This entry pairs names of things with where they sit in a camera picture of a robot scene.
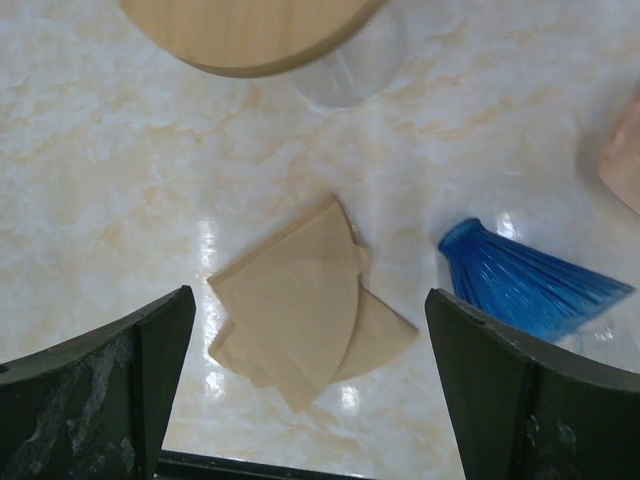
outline brown paper filter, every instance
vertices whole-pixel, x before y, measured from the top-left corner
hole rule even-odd
[[[364,375],[396,358],[416,339],[418,331],[384,303],[360,288],[360,308],[353,335],[338,371],[331,383]],[[273,382],[260,368],[251,350],[227,320],[209,348],[209,354],[223,367],[244,375],[255,387]]]
[[[273,384],[285,398],[287,392],[302,396],[304,404],[324,390],[344,358],[361,270],[349,226],[331,197],[210,284]]]
[[[210,354],[255,386],[275,385],[294,411],[386,363],[417,331],[359,287],[365,265],[340,205],[325,199],[209,279],[233,319]]]
[[[598,174],[623,202],[640,213],[640,93],[618,120]]]

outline marble countertop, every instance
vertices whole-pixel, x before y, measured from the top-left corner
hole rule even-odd
[[[188,67],[112,0],[3,0],[0,362],[189,284],[198,315],[165,448],[463,478],[423,312],[446,284],[435,242],[474,215],[640,285],[640,218],[593,173],[640,78],[640,2],[396,3],[402,70],[339,111],[311,108],[286,75]],[[205,282],[326,191],[371,251],[365,284],[423,335],[294,416],[208,357],[226,314]],[[633,327],[639,308],[611,318]]]

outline wooden lid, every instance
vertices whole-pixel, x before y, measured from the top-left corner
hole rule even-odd
[[[229,77],[273,75],[330,52],[386,0],[119,0],[145,35]]]

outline white marble surface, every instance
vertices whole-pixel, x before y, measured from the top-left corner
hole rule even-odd
[[[317,111],[286,77],[187,67],[111,0],[0,2],[0,362],[190,284],[165,448],[463,478],[423,314],[446,282],[434,242],[477,215],[640,285],[640,218],[593,175],[640,78],[640,2],[397,3],[402,71],[357,108]],[[424,335],[294,416],[208,358],[225,313],[205,279],[328,190],[371,250],[365,283]],[[637,331],[639,308],[610,318]]]

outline blue glass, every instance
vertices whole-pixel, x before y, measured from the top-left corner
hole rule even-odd
[[[551,342],[635,291],[489,232],[477,218],[451,229],[438,249],[449,261],[458,297]]]

